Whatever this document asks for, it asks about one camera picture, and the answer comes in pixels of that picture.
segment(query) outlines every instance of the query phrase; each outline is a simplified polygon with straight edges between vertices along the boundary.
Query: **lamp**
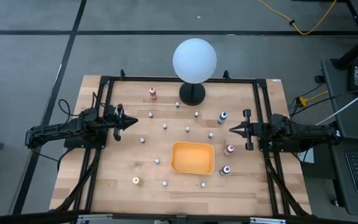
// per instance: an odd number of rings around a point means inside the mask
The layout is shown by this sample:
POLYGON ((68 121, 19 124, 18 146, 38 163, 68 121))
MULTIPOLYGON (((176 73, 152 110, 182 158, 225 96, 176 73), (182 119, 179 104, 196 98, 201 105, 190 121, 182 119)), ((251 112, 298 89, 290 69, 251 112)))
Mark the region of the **lamp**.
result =
POLYGON ((185 83, 179 97, 186 105, 195 106, 205 98, 202 82, 209 79, 216 68, 216 52, 205 40, 188 39, 173 54, 173 69, 185 83))

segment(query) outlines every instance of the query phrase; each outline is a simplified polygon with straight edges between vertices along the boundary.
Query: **white cable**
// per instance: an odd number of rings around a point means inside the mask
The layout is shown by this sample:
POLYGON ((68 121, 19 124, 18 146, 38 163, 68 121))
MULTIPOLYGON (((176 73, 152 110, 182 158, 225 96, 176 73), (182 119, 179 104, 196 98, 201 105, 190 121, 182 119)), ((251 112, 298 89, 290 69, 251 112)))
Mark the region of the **white cable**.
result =
POLYGON ((318 122, 316 125, 320 125, 321 123, 325 122, 326 120, 328 120, 329 118, 332 118, 333 116, 339 114, 342 110, 346 109, 348 106, 350 106, 351 104, 353 104, 354 102, 356 102, 358 100, 358 97, 354 100, 352 100, 350 103, 348 103, 346 106, 342 107, 340 110, 338 110, 337 112, 333 113, 331 116, 329 116, 328 118, 318 122))

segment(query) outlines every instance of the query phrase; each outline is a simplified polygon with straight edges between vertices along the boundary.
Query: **orange tray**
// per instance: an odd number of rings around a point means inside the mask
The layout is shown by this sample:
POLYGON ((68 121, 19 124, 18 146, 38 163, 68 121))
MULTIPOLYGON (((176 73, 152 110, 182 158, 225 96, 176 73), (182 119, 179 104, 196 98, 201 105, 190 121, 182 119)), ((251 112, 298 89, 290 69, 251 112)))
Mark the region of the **orange tray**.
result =
POLYGON ((176 172, 210 175, 214 172, 215 153, 210 144, 175 142, 171 168, 176 172))

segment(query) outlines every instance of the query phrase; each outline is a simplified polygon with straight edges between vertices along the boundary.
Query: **wooden board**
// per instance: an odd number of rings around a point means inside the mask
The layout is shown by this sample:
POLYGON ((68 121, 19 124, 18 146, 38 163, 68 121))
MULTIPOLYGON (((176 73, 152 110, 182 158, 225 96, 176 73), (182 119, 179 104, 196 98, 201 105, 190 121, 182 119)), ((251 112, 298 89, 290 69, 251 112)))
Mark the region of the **wooden board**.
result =
MULTIPOLYGON (((100 76, 85 76, 78 95, 75 113, 89 108, 92 92, 97 92, 100 76)), ((273 113, 288 115, 287 104, 280 80, 267 80, 273 113)), ((106 147, 102 150, 91 211, 101 213, 154 213, 188 215, 260 215, 271 216, 270 198, 263 155, 256 139, 254 151, 246 151, 246 140, 229 132, 244 120, 242 110, 252 111, 251 120, 258 121, 254 93, 251 84, 204 83, 206 98, 198 106, 181 104, 179 82, 114 82, 111 103, 122 103, 125 113, 139 122, 121 132, 120 142, 114 140, 110 131, 106 147), (152 101, 149 88, 157 90, 157 100, 152 101), (224 124, 219 125, 218 116, 228 113, 224 124), (215 168, 211 175, 182 174, 171 170, 172 145, 176 141, 212 144, 215 168), (231 156, 223 149, 233 144, 231 156), (230 166, 229 175, 219 175, 223 166, 230 166), (133 177, 143 180, 139 187, 132 183, 133 177)), ((262 90, 262 109, 265 112, 262 90)), ((78 181, 84 149, 67 154, 60 167, 50 208, 59 206, 78 181)), ((282 155, 285 182, 289 191, 310 212, 308 196, 300 164, 291 154, 282 155)), ((276 188, 280 210, 282 204, 276 188)), ((83 192, 81 208, 84 207, 87 187, 83 192)))

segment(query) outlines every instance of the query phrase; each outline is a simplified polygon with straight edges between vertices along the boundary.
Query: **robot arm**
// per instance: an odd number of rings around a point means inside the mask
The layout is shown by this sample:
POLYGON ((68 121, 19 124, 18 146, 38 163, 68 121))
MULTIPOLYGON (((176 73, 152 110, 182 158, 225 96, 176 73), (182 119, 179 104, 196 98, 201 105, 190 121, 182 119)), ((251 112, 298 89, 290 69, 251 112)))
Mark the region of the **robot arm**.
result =
POLYGON ((332 125, 304 125, 291 121, 286 116, 273 114, 269 123, 251 123, 250 110, 244 110, 246 118, 230 132, 247 138, 246 149, 254 150, 251 136, 257 136, 259 147, 265 152, 303 152, 322 142, 338 143, 337 131, 332 125))
POLYGON ((121 104, 117 106, 117 113, 115 110, 109 106, 106 116, 99 117, 95 108, 89 108, 67 123, 32 127, 25 134, 25 145, 35 148, 49 141, 76 137, 92 141, 109 128, 114 128, 114 138, 120 141, 119 130, 125 130, 138 120, 125 115, 121 104))

